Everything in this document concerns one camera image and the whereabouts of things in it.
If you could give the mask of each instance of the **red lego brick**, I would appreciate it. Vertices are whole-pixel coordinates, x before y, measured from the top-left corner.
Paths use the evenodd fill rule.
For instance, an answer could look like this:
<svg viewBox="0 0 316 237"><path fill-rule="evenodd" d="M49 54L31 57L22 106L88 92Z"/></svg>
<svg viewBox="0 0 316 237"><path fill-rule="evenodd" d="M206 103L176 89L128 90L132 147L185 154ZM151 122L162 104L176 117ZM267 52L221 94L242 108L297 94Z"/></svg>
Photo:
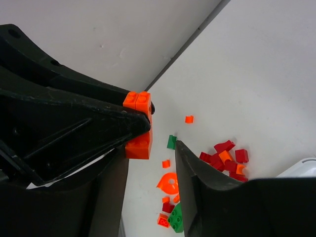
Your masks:
<svg viewBox="0 0 316 237"><path fill-rule="evenodd" d="M237 171L237 163L231 160L225 161L225 170L236 173Z"/></svg>
<svg viewBox="0 0 316 237"><path fill-rule="evenodd" d="M174 205L171 205L169 202L165 202L162 205L162 211L167 212L167 213L171 213L174 209Z"/></svg>
<svg viewBox="0 0 316 237"><path fill-rule="evenodd" d="M224 171L224 168L225 168L225 166L224 166L224 163L221 161L221 160L219 160L219 161L217 161L214 165L212 165L215 169L217 169L218 171L220 171L220 172L223 172Z"/></svg>
<svg viewBox="0 0 316 237"><path fill-rule="evenodd" d="M218 161L221 161L221 158L219 157L218 153L212 155L209 159L209 164L210 165L214 165L216 164Z"/></svg>
<svg viewBox="0 0 316 237"><path fill-rule="evenodd" d="M168 222L168 216L164 214L159 214L157 224L169 228L170 224Z"/></svg>
<svg viewBox="0 0 316 237"><path fill-rule="evenodd" d="M245 149L236 150L235 157L236 157L236 161L238 163L248 163L249 162L248 151Z"/></svg>
<svg viewBox="0 0 316 237"><path fill-rule="evenodd" d="M237 180L242 181L242 182L248 181L248 179L245 176L240 175L240 174L235 174L232 172L229 172L229 177L232 177L233 179L237 179Z"/></svg>
<svg viewBox="0 0 316 237"><path fill-rule="evenodd" d="M199 155L199 158L200 158L202 161L206 162L206 163L210 163L211 157L212 157L211 155L209 155L209 154L207 154L207 153L205 153L205 152L201 152L201 154Z"/></svg>
<svg viewBox="0 0 316 237"><path fill-rule="evenodd" d="M235 146L234 142L228 140L227 142L219 143L214 146L215 150L218 154L222 153L223 151L230 151Z"/></svg>

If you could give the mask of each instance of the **black plastic part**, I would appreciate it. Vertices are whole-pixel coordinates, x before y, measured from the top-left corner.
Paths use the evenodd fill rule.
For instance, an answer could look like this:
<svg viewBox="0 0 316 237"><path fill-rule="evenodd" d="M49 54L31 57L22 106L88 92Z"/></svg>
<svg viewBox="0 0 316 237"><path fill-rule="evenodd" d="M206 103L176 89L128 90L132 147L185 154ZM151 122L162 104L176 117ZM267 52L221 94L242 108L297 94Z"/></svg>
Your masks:
<svg viewBox="0 0 316 237"><path fill-rule="evenodd" d="M176 142L176 168L186 237L314 236L316 178L241 183Z"/></svg>
<svg viewBox="0 0 316 237"><path fill-rule="evenodd" d="M60 64L17 26L0 25L0 65L44 87L52 87L121 106L128 90L92 79Z"/></svg>
<svg viewBox="0 0 316 237"><path fill-rule="evenodd" d="M127 93L60 65L18 27L0 26L0 168L43 185L149 131L144 113L122 106Z"/></svg>
<svg viewBox="0 0 316 237"><path fill-rule="evenodd" d="M117 237L128 172L124 147L48 188L0 182L3 237Z"/></svg>

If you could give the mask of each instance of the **green lego brick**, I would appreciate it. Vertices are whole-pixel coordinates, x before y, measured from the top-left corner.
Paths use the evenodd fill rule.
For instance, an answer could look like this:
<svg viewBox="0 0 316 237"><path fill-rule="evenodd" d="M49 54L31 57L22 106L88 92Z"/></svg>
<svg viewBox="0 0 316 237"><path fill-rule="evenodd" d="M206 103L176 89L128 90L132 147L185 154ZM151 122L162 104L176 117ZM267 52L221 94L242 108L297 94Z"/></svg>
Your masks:
<svg viewBox="0 0 316 237"><path fill-rule="evenodd" d="M167 148L175 150L176 149L176 141L177 141L177 137L175 137L173 135L169 135Z"/></svg>
<svg viewBox="0 0 316 237"><path fill-rule="evenodd" d="M175 233L183 232L181 203L177 204L168 218L168 222Z"/></svg>

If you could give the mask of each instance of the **screw hole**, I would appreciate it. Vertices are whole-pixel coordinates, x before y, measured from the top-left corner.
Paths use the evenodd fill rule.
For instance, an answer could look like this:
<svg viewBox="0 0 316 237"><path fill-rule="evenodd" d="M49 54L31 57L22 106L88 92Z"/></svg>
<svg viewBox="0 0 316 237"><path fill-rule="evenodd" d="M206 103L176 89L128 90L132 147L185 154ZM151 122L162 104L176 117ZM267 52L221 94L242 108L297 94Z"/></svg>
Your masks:
<svg viewBox="0 0 316 237"><path fill-rule="evenodd" d="M57 67L62 66L62 65L61 65L57 60L55 60L55 59L51 60L50 63L51 63L52 65L54 65L54 66L57 66Z"/></svg>
<svg viewBox="0 0 316 237"><path fill-rule="evenodd" d="M9 34L12 36L12 37L15 37L16 39L19 39L21 38L21 35L19 33L17 33L15 30L13 29L9 29L8 30Z"/></svg>

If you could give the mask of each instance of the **lego brick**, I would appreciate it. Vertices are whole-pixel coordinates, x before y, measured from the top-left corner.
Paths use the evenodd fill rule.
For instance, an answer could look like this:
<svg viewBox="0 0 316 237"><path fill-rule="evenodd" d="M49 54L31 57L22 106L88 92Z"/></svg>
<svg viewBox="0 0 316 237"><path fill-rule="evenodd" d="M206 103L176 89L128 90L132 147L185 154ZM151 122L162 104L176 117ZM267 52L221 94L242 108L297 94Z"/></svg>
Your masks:
<svg viewBox="0 0 316 237"><path fill-rule="evenodd" d="M168 218L168 222L175 233L183 232L181 203L177 204Z"/></svg>
<svg viewBox="0 0 316 237"><path fill-rule="evenodd" d="M216 164L218 161L221 161L221 159L220 159L218 153L212 155L212 156L210 157L210 159L209 159L210 165L214 165L214 164Z"/></svg>
<svg viewBox="0 0 316 237"><path fill-rule="evenodd" d="M165 203L165 202L170 202L170 197L163 197L162 203Z"/></svg>
<svg viewBox="0 0 316 237"><path fill-rule="evenodd" d="M215 145L214 148L217 151L217 153L220 154L223 151L229 152L234 146L235 144L232 141L228 140L227 142L223 142L223 143L219 143Z"/></svg>
<svg viewBox="0 0 316 237"><path fill-rule="evenodd" d="M191 116L186 116L186 120L185 120L186 123L193 123L194 122L194 116L191 115Z"/></svg>
<svg viewBox="0 0 316 237"><path fill-rule="evenodd" d="M229 173L229 177L232 177L233 179L237 179L237 180L239 180L241 182L247 182L248 181L248 179L245 176L240 175L240 174L235 174L235 173L232 173L232 172Z"/></svg>
<svg viewBox="0 0 316 237"><path fill-rule="evenodd" d="M174 197L173 202L178 203L180 201L180 195L178 194L177 196Z"/></svg>
<svg viewBox="0 0 316 237"><path fill-rule="evenodd" d="M138 98L138 93L131 91L127 94L123 106L136 110L136 100Z"/></svg>
<svg viewBox="0 0 316 237"><path fill-rule="evenodd" d="M169 135L167 148L175 150L176 149L176 141L177 141L177 137L175 137L173 135Z"/></svg>
<svg viewBox="0 0 316 237"><path fill-rule="evenodd" d="M233 172L236 173L237 171L237 163L231 160L227 160L225 161L225 170L229 171L229 172Z"/></svg>
<svg viewBox="0 0 316 237"><path fill-rule="evenodd" d="M167 213L171 213L174 209L174 205L170 204L169 202L165 202L162 205L162 211L167 212Z"/></svg>
<svg viewBox="0 0 316 237"><path fill-rule="evenodd" d="M170 160L169 160L169 159L164 160L164 161L162 162L162 167L163 167L164 169L169 168L169 167L170 167Z"/></svg>
<svg viewBox="0 0 316 237"><path fill-rule="evenodd" d="M235 151L235 158L238 163L248 163L248 151L245 149L240 149Z"/></svg>
<svg viewBox="0 0 316 237"><path fill-rule="evenodd" d="M149 159L152 143L141 141L135 138L125 146L126 158L129 159Z"/></svg>
<svg viewBox="0 0 316 237"><path fill-rule="evenodd" d="M238 164L237 165L236 174L244 175L243 169L245 169L245 168L246 168L246 166L244 166L243 164Z"/></svg>
<svg viewBox="0 0 316 237"><path fill-rule="evenodd" d="M144 112L152 125L151 96L147 92L137 94L129 92L123 102L123 106ZM126 157L130 159L149 159L153 142L153 128L125 145Z"/></svg>
<svg viewBox="0 0 316 237"><path fill-rule="evenodd" d="M169 228L170 224L168 222L168 216L160 213L157 220L157 224Z"/></svg>
<svg viewBox="0 0 316 237"><path fill-rule="evenodd" d="M152 101L150 93L143 91L138 94L136 100L136 110L144 112L150 122L152 122Z"/></svg>
<svg viewBox="0 0 316 237"><path fill-rule="evenodd" d="M219 160L219 161L217 161L215 164L213 164L212 165L215 169L217 169L218 171L220 171L220 172L223 172L224 171L224 168L225 168L225 165L224 165L224 163L221 161L221 160Z"/></svg>
<svg viewBox="0 0 316 237"><path fill-rule="evenodd" d="M179 193L177 174L174 172L164 174L157 184L157 188L169 195Z"/></svg>
<svg viewBox="0 0 316 237"><path fill-rule="evenodd" d="M206 163L210 163L211 155L205 152L201 152L201 154L199 155L199 158Z"/></svg>
<svg viewBox="0 0 316 237"><path fill-rule="evenodd" d="M227 160L234 161L232 155L228 151L223 151L222 153L219 154L219 157L224 164L225 164L225 161Z"/></svg>

